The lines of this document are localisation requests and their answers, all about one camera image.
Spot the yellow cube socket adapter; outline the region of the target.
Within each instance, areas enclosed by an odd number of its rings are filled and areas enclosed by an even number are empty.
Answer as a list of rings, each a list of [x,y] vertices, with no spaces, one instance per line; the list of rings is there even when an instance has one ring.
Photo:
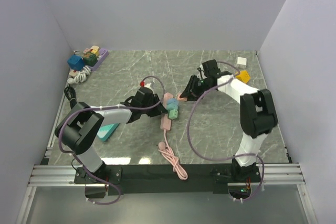
[[[239,74],[236,76],[236,78],[245,84],[247,84],[250,81],[250,75],[247,72],[247,70],[241,70]]]

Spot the teal power strip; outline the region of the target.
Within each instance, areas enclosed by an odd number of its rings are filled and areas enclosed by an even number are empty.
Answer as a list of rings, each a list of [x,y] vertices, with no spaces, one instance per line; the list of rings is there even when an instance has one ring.
[[[118,128],[118,126],[119,124],[117,123],[101,127],[97,132],[97,138],[101,142],[106,142],[110,138],[110,136],[114,133],[114,131]]]

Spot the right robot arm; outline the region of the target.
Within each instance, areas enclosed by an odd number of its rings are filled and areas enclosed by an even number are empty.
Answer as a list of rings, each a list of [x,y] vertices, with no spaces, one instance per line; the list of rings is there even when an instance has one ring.
[[[205,78],[192,75],[185,90],[177,97],[186,101],[197,101],[209,90],[220,91],[240,104],[240,125],[243,137],[232,159],[230,175],[235,181],[243,181],[252,173],[256,154],[263,141],[278,124],[272,94],[268,89],[253,88],[238,80],[228,71]]]

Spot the white plug adapter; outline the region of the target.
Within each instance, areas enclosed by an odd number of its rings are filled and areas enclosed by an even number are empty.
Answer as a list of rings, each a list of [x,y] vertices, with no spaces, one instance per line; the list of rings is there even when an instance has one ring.
[[[236,59],[236,66],[239,69],[246,69],[247,67],[247,59],[244,57],[237,57]]]

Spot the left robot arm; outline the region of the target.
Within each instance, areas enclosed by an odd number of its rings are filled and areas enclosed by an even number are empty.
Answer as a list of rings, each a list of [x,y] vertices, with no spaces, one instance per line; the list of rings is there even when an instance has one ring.
[[[155,117],[167,109],[151,89],[141,87],[136,95],[114,106],[89,106],[78,102],[55,129],[59,149],[73,154],[86,169],[91,182],[99,183],[105,176],[105,163],[93,148],[99,129],[109,124],[129,124],[143,114]]]

